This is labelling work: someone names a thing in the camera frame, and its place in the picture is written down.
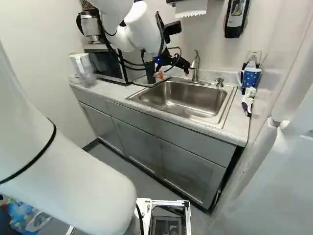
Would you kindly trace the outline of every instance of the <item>blue mug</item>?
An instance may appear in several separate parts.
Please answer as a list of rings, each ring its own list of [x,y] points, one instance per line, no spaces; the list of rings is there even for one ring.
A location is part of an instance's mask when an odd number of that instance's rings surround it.
[[[247,87],[255,87],[258,84],[261,76],[262,69],[257,68],[246,68],[244,70],[244,77],[242,82],[242,92],[245,93]]]

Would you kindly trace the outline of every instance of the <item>gray countertop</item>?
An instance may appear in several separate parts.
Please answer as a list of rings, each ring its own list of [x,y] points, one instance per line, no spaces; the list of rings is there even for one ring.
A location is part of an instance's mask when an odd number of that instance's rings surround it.
[[[225,79],[226,84],[237,86],[236,80]],[[126,106],[128,108],[140,111],[142,113],[166,120],[168,122],[195,130],[205,135],[215,137],[217,139],[245,147],[248,139],[249,121],[241,106],[240,89],[237,89],[232,105],[230,107],[226,122],[222,129],[212,127],[207,124],[198,123],[186,118],[182,118],[170,113],[166,113],[148,106],[138,104],[136,102],[127,100],[126,98],[144,89],[144,87],[137,85],[119,85],[103,80],[97,80],[97,84],[91,88],[85,88],[82,85],[70,84],[72,87],[97,95],[111,102]]]

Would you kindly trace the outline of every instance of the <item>floor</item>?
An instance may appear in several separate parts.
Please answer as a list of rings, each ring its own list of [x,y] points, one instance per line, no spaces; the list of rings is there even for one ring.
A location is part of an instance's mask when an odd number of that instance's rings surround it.
[[[105,162],[112,168],[118,170],[127,176],[135,185],[138,197],[159,199],[159,200],[179,200],[181,199],[175,193],[158,183],[156,180],[140,171],[131,163],[123,160],[110,149],[102,144],[97,145],[89,151],[91,155]],[[201,212],[195,207],[191,207],[191,231],[192,235],[207,235],[209,215]],[[68,225],[53,219],[39,235],[65,235]],[[74,235],[86,235],[81,231],[76,230]]]

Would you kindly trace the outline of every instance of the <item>sink basin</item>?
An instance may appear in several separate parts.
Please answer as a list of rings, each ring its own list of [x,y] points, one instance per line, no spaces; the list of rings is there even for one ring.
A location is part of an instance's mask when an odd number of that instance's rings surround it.
[[[201,85],[171,78],[128,99],[183,118],[218,124],[233,90],[232,86],[217,89],[215,84]]]

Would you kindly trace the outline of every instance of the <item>microwave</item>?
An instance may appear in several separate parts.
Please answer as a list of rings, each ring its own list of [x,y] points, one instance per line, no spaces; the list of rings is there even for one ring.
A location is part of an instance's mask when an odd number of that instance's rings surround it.
[[[89,53],[89,59],[94,68],[94,74],[98,79],[127,84],[146,75],[145,70],[131,70],[126,68],[123,63],[120,64],[111,54],[111,52],[109,52],[105,44],[85,45],[84,50],[85,53]],[[122,52],[116,48],[114,48],[114,50],[126,60],[138,64],[142,63],[139,49],[132,52]],[[131,68],[138,68],[128,64],[127,66]]]

